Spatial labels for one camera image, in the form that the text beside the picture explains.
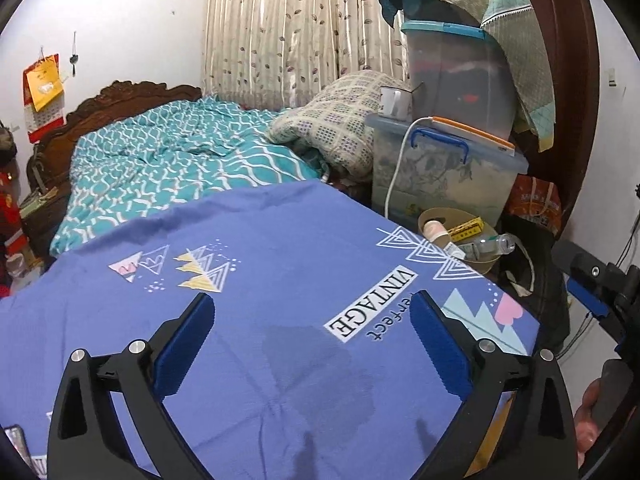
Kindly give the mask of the person right hand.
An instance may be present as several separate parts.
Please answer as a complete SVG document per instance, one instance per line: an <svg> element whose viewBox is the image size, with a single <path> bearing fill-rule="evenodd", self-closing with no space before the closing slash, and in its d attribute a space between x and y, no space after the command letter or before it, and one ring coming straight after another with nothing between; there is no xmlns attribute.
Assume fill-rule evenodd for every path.
<svg viewBox="0 0 640 480"><path fill-rule="evenodd" d="M586 453L592 448L600 434L597 423L592 418L592 410L600 396L601 379L594 380L582 396L582 404L575 413L577 463L581 467Z"/></svg>

